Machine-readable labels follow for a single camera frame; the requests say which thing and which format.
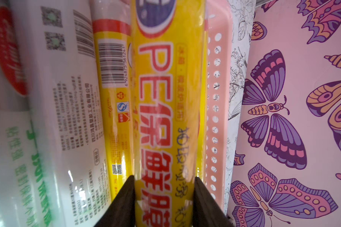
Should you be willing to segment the white green wrap roll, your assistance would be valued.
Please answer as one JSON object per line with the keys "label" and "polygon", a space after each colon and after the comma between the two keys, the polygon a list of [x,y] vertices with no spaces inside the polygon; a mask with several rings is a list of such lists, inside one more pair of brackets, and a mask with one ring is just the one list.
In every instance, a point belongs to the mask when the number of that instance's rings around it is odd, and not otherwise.
{"label": "white green wrap roll", "polygon": [[0,1],[0,227],[56,227],[31,121],[14,21]]}

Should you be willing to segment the long yellow wrap roll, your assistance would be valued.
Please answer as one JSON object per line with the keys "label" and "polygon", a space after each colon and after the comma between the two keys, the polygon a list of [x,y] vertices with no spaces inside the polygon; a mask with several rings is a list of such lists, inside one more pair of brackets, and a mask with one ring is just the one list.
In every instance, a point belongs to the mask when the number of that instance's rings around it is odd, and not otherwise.
{"label": "long yellow wrap roll", "polygon": [[135,225],[190,227],[205,1],[131,1]]}

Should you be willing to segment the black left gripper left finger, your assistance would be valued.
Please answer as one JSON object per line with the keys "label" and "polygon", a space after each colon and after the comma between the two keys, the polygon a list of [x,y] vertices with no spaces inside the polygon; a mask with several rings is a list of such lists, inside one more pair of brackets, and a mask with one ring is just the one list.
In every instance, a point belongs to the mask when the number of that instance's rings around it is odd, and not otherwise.
{"label": "black left gripper left finger", "polygon": [[130,176],[95,227],[135,226],[135,178]]}

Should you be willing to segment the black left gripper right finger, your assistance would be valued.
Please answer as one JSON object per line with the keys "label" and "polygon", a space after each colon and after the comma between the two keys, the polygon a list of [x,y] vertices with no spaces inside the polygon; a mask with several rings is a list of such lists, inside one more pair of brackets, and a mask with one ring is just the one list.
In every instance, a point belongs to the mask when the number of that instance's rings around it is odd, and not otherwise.
{"label": "black left gripper right finger", "polygon": [[193,227],[232,227],[199,177],[195,177]]}

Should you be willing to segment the pink perforated plastic basket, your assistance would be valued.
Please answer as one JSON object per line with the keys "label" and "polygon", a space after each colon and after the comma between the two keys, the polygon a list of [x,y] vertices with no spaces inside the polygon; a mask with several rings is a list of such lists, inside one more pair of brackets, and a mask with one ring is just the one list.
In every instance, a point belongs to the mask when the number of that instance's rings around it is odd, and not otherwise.
{"label": "pink perforated plastic basket", "polygon": [[204,183],[224,210],[233,18],[227,1],[207,1],[207,100]]}

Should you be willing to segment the clear white wrap roll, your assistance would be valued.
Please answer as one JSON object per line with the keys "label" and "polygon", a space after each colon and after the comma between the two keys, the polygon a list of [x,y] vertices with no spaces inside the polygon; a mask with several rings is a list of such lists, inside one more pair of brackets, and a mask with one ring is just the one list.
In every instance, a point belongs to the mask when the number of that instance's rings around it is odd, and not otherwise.
{"label": "clear white wrap roll", "polygon": [[11,1],[52,227],[93,227],[110,206],[89,1]]}

